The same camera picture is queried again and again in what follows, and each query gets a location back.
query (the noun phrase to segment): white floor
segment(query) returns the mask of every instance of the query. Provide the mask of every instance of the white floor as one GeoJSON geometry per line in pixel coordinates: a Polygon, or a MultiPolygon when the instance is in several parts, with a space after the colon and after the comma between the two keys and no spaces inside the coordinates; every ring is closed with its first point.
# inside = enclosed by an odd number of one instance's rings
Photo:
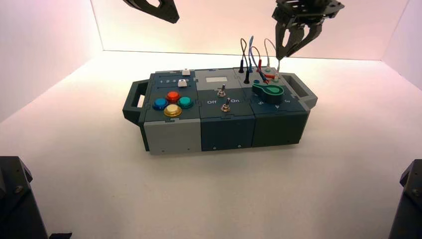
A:
{"type": "Polygon", "coordinates": [[[285,60],[319,97],[298,145],[144,151],[121,112],[131,82],[239,60],[104,52],[3,121],[0,155],[23,159],[49,232],[73,239],[387,238],[422,157],[422,91],[382,62],[285,60]]]}

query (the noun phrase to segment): green knob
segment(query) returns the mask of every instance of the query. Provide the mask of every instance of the green knob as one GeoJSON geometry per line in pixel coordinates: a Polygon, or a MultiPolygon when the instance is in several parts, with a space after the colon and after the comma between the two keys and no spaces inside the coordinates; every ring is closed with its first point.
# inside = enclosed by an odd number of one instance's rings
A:
{"type": "Polygon", "coordinates": [[[253,84],[252,91],[268,104],[279,104],[283,99],[284,89],[276,85],[253,84]]]}

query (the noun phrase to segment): metal toggle switch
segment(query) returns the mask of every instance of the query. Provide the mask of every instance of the metal toggle switch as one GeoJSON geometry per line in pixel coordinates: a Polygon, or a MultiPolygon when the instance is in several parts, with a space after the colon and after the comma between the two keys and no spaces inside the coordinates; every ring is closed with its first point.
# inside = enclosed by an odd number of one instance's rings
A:
{"type": "Polygon", "coordinates": [[[221,111],[223,111],[223,112],[229,112],[230,111],[230,106],[228,104],[230,104],[230,98],[227,98],[227,101],[221,107],[221,111]]]}
{"type": "Polygon", "coordinates": [[[217,95],[218,97],[225,97],[225,84],[223,84],[223,86],[221,87],[221,90],[218,91],[217,95]]]}

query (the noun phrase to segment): yellow button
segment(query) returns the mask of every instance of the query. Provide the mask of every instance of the yellow button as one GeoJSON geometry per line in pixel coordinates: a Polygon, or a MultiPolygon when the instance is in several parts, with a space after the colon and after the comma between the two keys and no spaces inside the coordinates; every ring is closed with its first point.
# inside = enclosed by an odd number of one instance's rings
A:
{"type": "Polygon", "coordinates": [[[178,105],[168,105],[164,109],[164,114],[169,117],[176,117],[179,116],[182,113],[182,108],[180,108],[178,105]]]}

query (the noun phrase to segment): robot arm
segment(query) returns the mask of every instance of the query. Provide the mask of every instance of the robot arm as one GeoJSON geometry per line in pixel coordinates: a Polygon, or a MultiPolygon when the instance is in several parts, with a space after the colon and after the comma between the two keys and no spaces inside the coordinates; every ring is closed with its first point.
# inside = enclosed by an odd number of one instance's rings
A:
{"type": "MultiPolygon", "coordinates": [[[[147,0],[124,0],[129,6],[140,11],[176,23],[179,14],[174,0],[159,0],[155,7],[147,0]]],[[[322,24],[326,18],[334,18],[344,5],[336,0],[277,0],[273,18],[276,25],[276,55],[280,61],[299,51],[311,41],[315,40],[322,31],[322,24]],[[309,34],[305,37],[305,26],[309,27],[309,34]],[[289,30],[287,44],[283,46],[283,39],[289,30]]]]}

